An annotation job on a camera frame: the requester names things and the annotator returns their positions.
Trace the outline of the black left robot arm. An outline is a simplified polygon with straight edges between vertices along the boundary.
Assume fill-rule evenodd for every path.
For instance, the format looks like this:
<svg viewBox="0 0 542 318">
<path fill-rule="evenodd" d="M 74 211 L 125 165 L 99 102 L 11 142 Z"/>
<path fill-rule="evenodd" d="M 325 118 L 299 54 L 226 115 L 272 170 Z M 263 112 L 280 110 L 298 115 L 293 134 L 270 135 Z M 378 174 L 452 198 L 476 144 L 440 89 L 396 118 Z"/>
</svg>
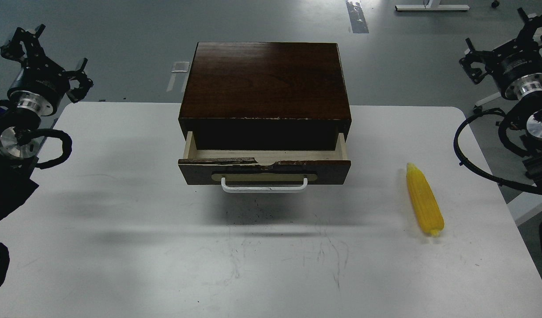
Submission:
<svg viewBox="0 0 542 318">
<path fill-rule="evenodd" d="M 6 99 L 0 99 L 0 222 L 33 195 L 38 184 L 34 169 L 61 165 L 71 156 L 72 139 L 64 131 L 41 127 L 43 117 L 58 113 L 64 97 L 82 101 L 93 87 L 83 58 L 75 70 L 65 70 L 49 58 L 39 42 L 45 30 L 18 27 L 0 47 L 0 55 L 18 62 L 20 71 Z"/>
</svg>

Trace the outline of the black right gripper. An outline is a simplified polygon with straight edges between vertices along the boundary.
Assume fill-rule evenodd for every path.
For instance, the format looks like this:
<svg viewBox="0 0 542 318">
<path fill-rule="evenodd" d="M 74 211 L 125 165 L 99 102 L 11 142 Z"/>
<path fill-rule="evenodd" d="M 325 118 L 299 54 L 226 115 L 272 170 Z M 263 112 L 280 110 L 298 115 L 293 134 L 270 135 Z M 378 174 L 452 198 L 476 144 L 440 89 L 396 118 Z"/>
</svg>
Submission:
<svg viewBox="0 0 542 318">
<path fill-rule="evenodd" d="M 542 28 L 542 14 L 529 17 L 523 8 L 517 8 L 517 13 L 524 23 L 517 40 L 493 50 L 477 50 L 470 38 L 465 39 L 467 52 L 459 63 L 473 84 L 478 85 L 487 75 L 497 84 L 512 84 L 534 74 L 542 83 L 541 45 L 534 40 L 534 34 Z"/>
</svg>

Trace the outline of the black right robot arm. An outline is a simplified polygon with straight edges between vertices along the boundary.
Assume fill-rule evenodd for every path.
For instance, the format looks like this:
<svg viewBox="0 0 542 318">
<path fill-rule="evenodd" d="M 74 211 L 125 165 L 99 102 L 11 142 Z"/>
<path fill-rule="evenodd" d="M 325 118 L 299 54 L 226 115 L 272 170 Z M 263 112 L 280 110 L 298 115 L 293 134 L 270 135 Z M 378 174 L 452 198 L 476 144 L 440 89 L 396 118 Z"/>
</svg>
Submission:
<svg viewBox="0 0 542 318">
<path fill-rule="evenodd" d="M 542 14 L 533 17 L 519 8 L 523 28 L 516 38 L 491 51 L 477 50 L 466 39 L 467 52 L 459 60 L 462 69 L 474 84 L 491 76 L 502 98 L 515 101 L 508 112 L 495 107 L 475 111 L 463 121 L 453 138 L 453 150 L 460 165 L 500 186 L 542 197 Z M 470 123 L 486 115 L 502 117 L 498 123 L 498 137 L 505 149 L 523 159 L 526 175 L 532 185 L 491 175 L 462 152 L 459 137 Z"/>
</svg>

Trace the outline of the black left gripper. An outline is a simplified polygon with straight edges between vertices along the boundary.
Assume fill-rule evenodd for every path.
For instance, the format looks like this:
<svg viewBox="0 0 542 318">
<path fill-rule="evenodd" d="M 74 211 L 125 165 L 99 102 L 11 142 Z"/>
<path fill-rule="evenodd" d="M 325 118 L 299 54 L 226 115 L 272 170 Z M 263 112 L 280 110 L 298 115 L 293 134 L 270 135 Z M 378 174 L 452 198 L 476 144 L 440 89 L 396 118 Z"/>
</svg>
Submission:
<svg viewBox="0 0 542 318">
<path fill-rule="evenodd" d="M 31 32 L 17 27 L 0 47 L 1 57 L 17 61 L 21 66 L 7 92 L 8 99 L 18 100 L 21 92 L 35 93 L 47 100 L 61 100 L 66 94 L 72 103 L 78 103 L 94 85 L 85 73 L 89 60 L 82 58 L 76 69 L 69 71 L 51 60 L 39 42 L 45 28 L 45 24 L 39 24 Z M 77 81 L 79 85 L 71 88 L 69 81 Z"/>
</svg>

